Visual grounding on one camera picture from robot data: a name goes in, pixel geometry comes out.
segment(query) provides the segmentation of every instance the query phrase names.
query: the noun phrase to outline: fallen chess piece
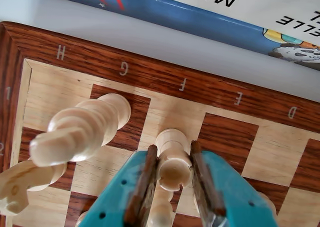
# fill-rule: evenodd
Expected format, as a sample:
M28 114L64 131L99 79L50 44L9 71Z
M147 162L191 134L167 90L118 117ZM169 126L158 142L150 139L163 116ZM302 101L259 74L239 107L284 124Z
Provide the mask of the fallen chess piece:
M41 191L56 182L67 163L38 167L32 160L20 162L0 173L0 214L15 216L28 205L27 191Z
M31 158L39 167L87 160L115 137L130 115L129 102L116 93L63 109L53 116L47 132L31 141Z
M171 227L172 220L172 200L174 193L163 189L159 183L157 183L152 205L150 208L149 217L147 220L147 227Z
M190 144L187 137L177 129L162 131L155 140L158 148L157 179L167 191L179 191L186 187L193 177L190 161Z

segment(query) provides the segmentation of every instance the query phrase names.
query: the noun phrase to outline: book cover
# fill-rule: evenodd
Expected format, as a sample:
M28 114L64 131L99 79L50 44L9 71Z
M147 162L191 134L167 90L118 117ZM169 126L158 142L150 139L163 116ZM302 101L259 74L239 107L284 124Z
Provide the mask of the book cover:
M320 45L319 0L174 0Z
M112 11L320 70L320 47L316 45L178 1L69 1Z

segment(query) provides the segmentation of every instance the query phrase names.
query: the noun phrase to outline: wooden chessboard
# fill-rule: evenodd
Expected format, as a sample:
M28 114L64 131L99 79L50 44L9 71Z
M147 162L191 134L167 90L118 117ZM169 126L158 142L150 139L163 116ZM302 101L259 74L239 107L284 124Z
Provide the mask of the wooden chessboard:
M320 103L11 22L0 25L0 79L0 172L27 160L64 108L107 93L132 108L112 142L28 192L30 205L1 227L74 227L133 151L167 128L225 158L273 201L280 227L320 227ZM174 227L202 226L191 185L171 203Z

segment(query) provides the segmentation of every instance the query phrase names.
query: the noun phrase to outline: white chess piece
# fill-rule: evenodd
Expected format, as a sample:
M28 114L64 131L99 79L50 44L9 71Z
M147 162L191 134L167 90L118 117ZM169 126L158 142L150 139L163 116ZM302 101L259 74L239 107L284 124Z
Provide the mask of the white chess piece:
M88 211L83 212L83 213L79 216L79 218L78 218L78 220L76 221L74 227L79 227L79 225L80 225L81 222L84 220L84 218L85 218L85 216L86 216L87 213L88 213Z
M172 205L170 203L174 193L163 189L159 183L157 183L152 205L147 220L148 227L171 227L172 220Z
M38 167L32 160L20 162L0 173L0 214L15 216L28 205L27 191L41 191L56 182L67 163Z
M192 180L192 163L189 158L191 146L187 137L177 129L162 131L155 140L158 147L157 179L167 191L179 191Z
M47 132L31 141L32 160L39 167L87 160L115 137L130 115L129 102L116 93L63 109L53 116Z

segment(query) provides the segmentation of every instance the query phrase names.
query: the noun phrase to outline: dark square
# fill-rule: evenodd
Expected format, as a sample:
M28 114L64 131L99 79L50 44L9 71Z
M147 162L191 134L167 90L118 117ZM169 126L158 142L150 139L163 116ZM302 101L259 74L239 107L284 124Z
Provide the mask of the dark square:
M224 158L242 173L259 126L206 113L198 137L203 150Z

